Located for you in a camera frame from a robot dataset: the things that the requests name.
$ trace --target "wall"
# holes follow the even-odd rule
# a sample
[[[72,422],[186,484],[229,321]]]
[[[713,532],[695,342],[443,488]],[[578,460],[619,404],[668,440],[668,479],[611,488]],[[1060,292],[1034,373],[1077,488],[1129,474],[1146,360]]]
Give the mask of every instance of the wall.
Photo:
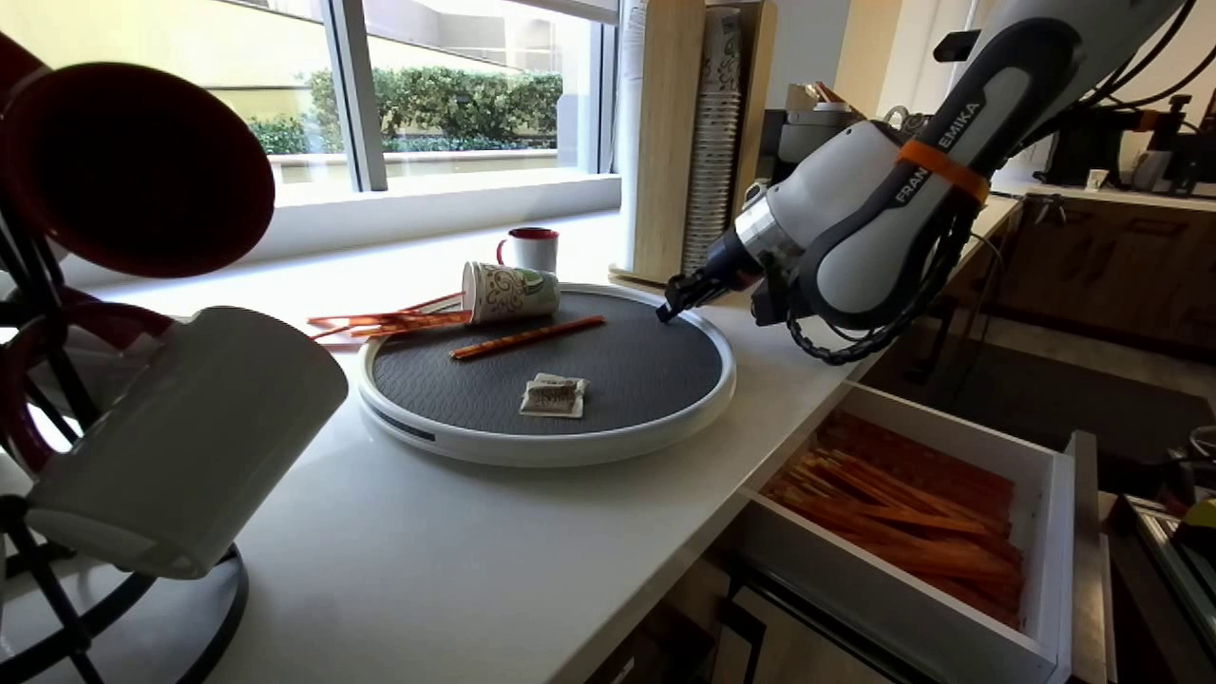
[[[769,107],[787,107],[792,85],[835,85],[850,0],[780,0]]]
[[[884,113],[898,103],[934,112],[959,64],[934,64],[931,45],[945,32],[968,27],[973,16],[979,18],[977,27],[983,27],[983,16],[1001,16],[1002,3],[1008,0],[850,0],[835,93],[868,113]],[[1216,0],[1198,0],[1173,45],[1118,95],[1144,98],[1182,80],[1212,49],[1212,27]],[[1188,121],[1201,121],[1212,93],[1216,64],[1184,88],[1184,95],[1192,95]]]
[[[1177,85],[1216,45],[1212,27],[1216,27],[1216,0],[1198,0],[1184,27],[1170,43],[1170,49],[1144,78],[1137,78],[1129,88],[1122,88],[1118,98],[1144,98],[1144,95],[1154,95],[1154,93]],[[1184,95],[1188,95],[1184,121],[1192,121],[1192,127],[1201,121],[1212,93],[1216,93],[1216,64],[1210,64],[1184,88]]]

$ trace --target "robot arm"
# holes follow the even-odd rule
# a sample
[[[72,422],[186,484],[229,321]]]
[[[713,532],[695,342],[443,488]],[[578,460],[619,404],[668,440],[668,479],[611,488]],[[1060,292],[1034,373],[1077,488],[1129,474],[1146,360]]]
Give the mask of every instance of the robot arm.
[[[823,360],[883,349],[951,278],[989,175],[1124,64],[1182,0],[1017,0],[917,141],[855,121],[792,179],[751,197],[695,273],[678,273],[660,321],[755,290],[755,325],[787,325]],[[864,331],[847,349],[798,321]]]

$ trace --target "cable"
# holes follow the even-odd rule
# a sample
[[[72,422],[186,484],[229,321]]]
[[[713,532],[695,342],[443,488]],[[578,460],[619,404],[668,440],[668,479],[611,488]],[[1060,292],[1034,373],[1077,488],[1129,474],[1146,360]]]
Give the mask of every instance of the cable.
[[[1163,37],[1141,59],[1141,64],[1134,64],[1129,71],[1124,71],[1129,61],[1124,61],[1122,68],[1113,68],[1110,80],[1106,80],[1087,103],[1097,103],[1097,98],[1113,95],[1118,88],[1124,88],[1129,80],[1137,80],[1137,78],[1173,43],[1173,36],[1177,36],[1182,22],[1188,18],[1192,3],[1198,3],[1198,0],[1184,0],[1184,3],[1177,9],[1173,22],[1170,22],[1170,27],[1163,32]]]
[[[835,337],[842,337],[842,342],[868,342],[871,336],[855,336],[855,331],[842,331],[842,326],[835,326],[835,325],[828,325],[828,331],[835,336]]]
[[[968,359],[960,360],[960,373],[959,373],[960,379],[979,364],[979,353],[989,349],[989,331],[997,321],[992,306],[997,306],[1001,278],[1002,278],[1002,252],[979,232],[973,232],[973,241],[989,249],[992,264],[989,264],[989,282],[983,282],[979,306],[968,313],[968,321],[960,326],[960,337],[977,342],[977,347],[968,347]]]
[[[1201,59],[1201,64],[1188,68],[1188,71],[1184,71],[1177,85],[1170,85],[1165,93],[1146,95],[1146,98],[1134,98],[1134,103],[1124,103],[1124,107],[1146,107],[1146,103],[1170,98],[1173,93],[1188,88],[1188,80],[1198,80],[1212,61],[1216,61],[1216,49],[1210,49],[1210,59]]]
[[[1216,460],[1216,426],[1188,431],[1188,448],[1203,460]]]
[[[884,349],[921,313],[931,298],[939,298],[939,290],[945,284],[960,245],[968,241],[968,220],[953,225],[941,232],[931,266],[923,270],[921,290],[911,292],[911,299],[894,316],[894,325],[868,331],[864,337],[842,337],[847,347],[832,349],[832,347],[816,347],[812,337],[803,336],[798,313],[787,307],[787,331],[793,337],[798,349],[807,349],[811,359],[820,359],[823,364],[847,364],[847,360],[864,360],[878,349]],[[792,282],[784,282],[784,270],[775,264],[775,254],[759,260],[764,266],[764,282],[771,292],[792,290]]]

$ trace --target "counter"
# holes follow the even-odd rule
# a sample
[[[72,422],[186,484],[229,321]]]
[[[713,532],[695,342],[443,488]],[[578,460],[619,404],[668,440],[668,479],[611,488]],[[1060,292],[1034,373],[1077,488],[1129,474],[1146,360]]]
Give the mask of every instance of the counter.
[[[564,282],[608,282],[617,216],[560,232]],[[461,264],[495,245],[499,232],[474,232],[99,298],[305,325],[451,292]],[[746,298],[703,316],[736,359],[732,406],[628,463],[504,472],[421,455],[381,432],[355,392],[241,532],[252,601],[214,679],[586,679],[850,375],[811,360],[784,326],[751,326]]]
[[[1002,184],[997,188],[1012,197],[1077,197],[1077,203],[1110,203],[1110,207],[1144,207],[1144,209],[1182,209],[1182,214],[1216,214],[1216,197],[1173,197],[1173,193],[1137,193],[1137,192],[1087,192],[1087,188],[1049,188],[1049,184]]]

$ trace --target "drawer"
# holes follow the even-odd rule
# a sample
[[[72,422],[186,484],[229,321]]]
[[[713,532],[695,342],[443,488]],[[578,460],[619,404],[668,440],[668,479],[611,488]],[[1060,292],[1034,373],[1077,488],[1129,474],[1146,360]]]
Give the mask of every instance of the drawer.
[[[898,679],[1069,679],[1077,460],[871,387],[850,387],[841,411],[1012,479],[1017,625],[977,611],[764,494],[719,539],[719,564],[811,611]]]

